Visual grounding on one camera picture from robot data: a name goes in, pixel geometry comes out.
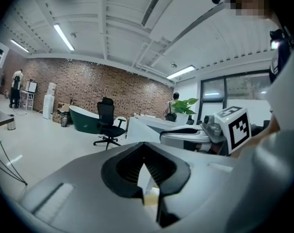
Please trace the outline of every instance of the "reception desk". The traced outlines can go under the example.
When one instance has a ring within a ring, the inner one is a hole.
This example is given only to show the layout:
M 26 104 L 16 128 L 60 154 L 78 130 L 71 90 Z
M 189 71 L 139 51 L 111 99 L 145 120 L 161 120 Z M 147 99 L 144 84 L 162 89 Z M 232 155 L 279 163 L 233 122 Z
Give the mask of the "reception desk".
M 160 143 L 160 133 L 176 127 L 175 122 L 150 116 L 135 116 L 129 121 L 127 142 L 157 142 Z

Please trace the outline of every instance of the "plant pot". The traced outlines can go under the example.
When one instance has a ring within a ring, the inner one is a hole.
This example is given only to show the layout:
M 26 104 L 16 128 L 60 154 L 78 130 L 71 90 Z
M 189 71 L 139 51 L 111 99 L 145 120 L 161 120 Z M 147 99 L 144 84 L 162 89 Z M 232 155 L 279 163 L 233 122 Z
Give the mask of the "plant pot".
M 176 123 L 178 125 L 186 125 L 188 121 L 189 115 L 187 114 L 182 114 L 182 113 L 176 113 Z

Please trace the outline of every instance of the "bright light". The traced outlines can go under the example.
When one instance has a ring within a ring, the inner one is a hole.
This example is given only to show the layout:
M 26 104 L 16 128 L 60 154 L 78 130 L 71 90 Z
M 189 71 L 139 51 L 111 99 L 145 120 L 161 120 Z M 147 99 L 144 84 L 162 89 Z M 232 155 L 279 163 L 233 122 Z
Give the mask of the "bright light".
M 213 95 L 219 95 L 218 92 L 212 92 L 212 93 L 205 93 L 205 96 L 213 96 Z
M 183 69 L 183 70 L 180 70 L 180 71 L 178 71 L 178 72 L 176 72 L 176 73 L 173 73 L 173 74 L 170 75 L 170 76 L 167 76 L 166 78 L 168 78 L 169 80 L 171 80 L 171 79 L 173 79 L 173 78 L 175 78 L 175 77 L 177 77 L 177 76 L 180 76 L 180 75 L 185 74 L 185 73 L 187 73 L 187 72 L 191 72 L 191 71 L 193 71 L 193 70 L 195 70 L 195 67 L 194 67 L 194 66 L 189 66 L 189 67 L 187 67 L 187 68 L 185 68 L 185 69 Z
M 26 48 L 24 48 L 20 44 L 18 44 L 15 40 L 11 40 L 11 42 L 16 44 L 19 48 L 22 48 L 24 51 L 29 52 Z
M 277 49 L 278 46 L 279 46 L 279 42 L 277 42 L 277 41 L 273 41 L 273 42 L 271 43 L 271 49 Z
M 9 161 L 6 166 L 10 166 L 12 163 L 16 162 L 17 160 L 21 159 L 22 158 L 22 155 L 19 155 L 16 159 L 13 159 L 11 161 Z
M 62 38 L 62 40 L 65 42 L 65 44 L 68 46 L 68 48 L 73 51 L 75 50 L 73 48 L 73 46 L 69 43 L 69 41 L 67 40 L 67 38 L 65 37 L 65 35 L 63 34 L 61 28 L 60 28 L 60 25 L 59 24 L 55 24 L 54 25 L 54 28 L 56 30 L 57 33 L 59 33 L 60 37 Z

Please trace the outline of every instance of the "metal bucket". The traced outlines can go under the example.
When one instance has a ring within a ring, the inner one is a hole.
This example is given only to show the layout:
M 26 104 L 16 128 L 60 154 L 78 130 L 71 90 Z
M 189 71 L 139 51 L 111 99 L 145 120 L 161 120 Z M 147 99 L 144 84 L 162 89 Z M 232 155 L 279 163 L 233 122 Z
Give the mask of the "metal bucket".
M 66 116 L 63 116 L 61 118 L 61 126 L 62 127 L 66 127 L 67 126 L 67 117 Z
M 16 129 L 15 115 L 10 114 L 8 116 L 13 117 L 13 121 L 10 123 L 7 123 L 7 129 L 8 130 L 15 130 Z

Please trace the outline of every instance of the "bathtub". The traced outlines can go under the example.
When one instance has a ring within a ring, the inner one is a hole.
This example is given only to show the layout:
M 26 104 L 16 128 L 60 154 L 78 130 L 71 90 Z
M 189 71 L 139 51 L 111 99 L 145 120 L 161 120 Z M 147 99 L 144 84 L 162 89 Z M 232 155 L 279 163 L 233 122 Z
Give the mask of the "bathtub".
M 90 134 L 99 133 L 99 116 L 97 114 L 94 114 L 74 105 L 71 105 L 69 107 L 69 111 L 76 130 Z

